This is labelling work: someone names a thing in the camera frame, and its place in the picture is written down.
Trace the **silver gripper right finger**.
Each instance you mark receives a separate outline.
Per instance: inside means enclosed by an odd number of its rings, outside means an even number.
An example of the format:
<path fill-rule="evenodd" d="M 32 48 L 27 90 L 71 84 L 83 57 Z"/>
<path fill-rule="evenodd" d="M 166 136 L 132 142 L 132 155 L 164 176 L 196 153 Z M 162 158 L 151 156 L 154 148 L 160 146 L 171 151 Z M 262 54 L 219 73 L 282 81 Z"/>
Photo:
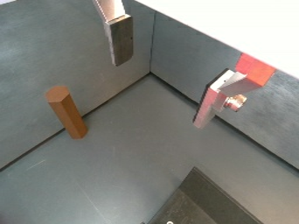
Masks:
<path fill-rule="evenodd" d="M 235 69 L 226 69 L 207 85 L 194 125 L 202 129 L 224 108 L 238 112 L 247 101 L 244 93 L 262 88 L 275 71 L 267 63 L 242 53 Z"/>

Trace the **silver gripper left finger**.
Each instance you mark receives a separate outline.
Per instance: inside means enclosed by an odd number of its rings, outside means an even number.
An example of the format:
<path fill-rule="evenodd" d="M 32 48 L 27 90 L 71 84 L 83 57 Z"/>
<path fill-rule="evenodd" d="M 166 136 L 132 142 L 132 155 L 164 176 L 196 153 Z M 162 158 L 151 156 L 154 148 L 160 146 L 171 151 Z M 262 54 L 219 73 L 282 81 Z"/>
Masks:
<path fill-rule="evenodd" d="M 118 67 L 134 56 L 134 18 L 127 14 L 122 0 L 92 0 L 102 17 L 110 53 Z"/>

